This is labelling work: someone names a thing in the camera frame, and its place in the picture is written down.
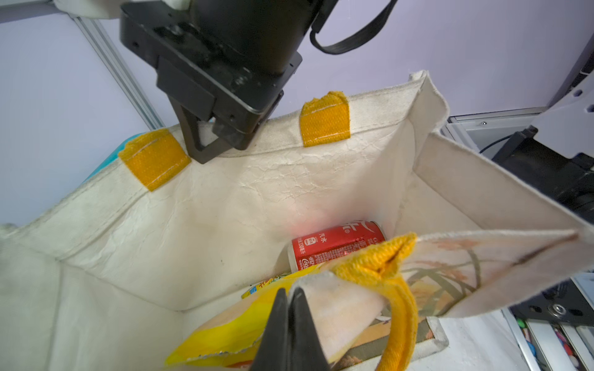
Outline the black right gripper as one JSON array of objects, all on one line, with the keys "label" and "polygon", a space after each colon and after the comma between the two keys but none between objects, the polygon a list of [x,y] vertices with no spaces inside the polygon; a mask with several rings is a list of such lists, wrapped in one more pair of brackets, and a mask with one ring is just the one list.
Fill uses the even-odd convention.
[{"label": "black right gripper", "polygon": [[[206,164],[249,147],[302,62],[299,47],[318,1],[193,1],[176,10],[163,1],[121,7],[121,40],[156,70],[188,155]],[[217,138],[200,139],[214,120]]]}]

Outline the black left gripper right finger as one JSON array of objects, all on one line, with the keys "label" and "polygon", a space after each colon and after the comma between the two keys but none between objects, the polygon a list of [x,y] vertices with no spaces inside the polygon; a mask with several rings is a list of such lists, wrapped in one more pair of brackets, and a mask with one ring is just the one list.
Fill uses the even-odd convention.
[{"label": "black left gripper right finger", "polygon": [[302,288],[294,291],[289,306],[289,369],[330,371]]}]

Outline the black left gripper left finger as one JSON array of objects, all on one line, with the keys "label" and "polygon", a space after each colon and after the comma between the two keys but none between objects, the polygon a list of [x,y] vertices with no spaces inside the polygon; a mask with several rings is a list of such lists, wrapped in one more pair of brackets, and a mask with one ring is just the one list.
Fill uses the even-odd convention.
[{"label": "black left gripper left finger", "polygon": [[283,371],[289,364],[289,300],[286,290],[277,291],[261,344],[250,371]]}]

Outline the yellow potato chips bag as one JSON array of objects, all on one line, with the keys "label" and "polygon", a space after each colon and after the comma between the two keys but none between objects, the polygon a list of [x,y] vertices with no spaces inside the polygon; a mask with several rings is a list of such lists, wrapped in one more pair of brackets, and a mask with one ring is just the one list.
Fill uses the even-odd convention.
[{"label": "yellow potato chips bag", "polygon": [[264,287],[207,321],[165,365],[247,366],[261,349],[288,360],[290,343],[299,339],[304,361],[322,355],[333,366],[386,304],[383,296],[320,264]]}]

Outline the red cola can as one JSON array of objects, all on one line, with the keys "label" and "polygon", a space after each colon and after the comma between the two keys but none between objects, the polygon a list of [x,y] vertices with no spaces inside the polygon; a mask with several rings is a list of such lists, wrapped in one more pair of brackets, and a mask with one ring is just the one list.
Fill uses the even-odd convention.
[{"label": "red cola can", "polygon": [[293,239],[288,247],[292,273],[341,258],[385,241],[381,227],[358,220]]}]

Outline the white canvas tote bag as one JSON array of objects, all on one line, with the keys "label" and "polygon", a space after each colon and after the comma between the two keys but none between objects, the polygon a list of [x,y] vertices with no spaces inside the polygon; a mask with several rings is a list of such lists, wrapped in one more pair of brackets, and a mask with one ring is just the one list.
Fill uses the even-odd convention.
[{"label": "white canvas tote bag", "polygon": [[144,134],[24,227],[1,228],[1,368],[160,370],[196,329],[288,276],[297,238],[358,220],[385,241],[332,261],[393,317],[381,370],[423,317],[482,315],[593,264],[593,228],[444,138],[429,74],[331,92],[201,165]]}]

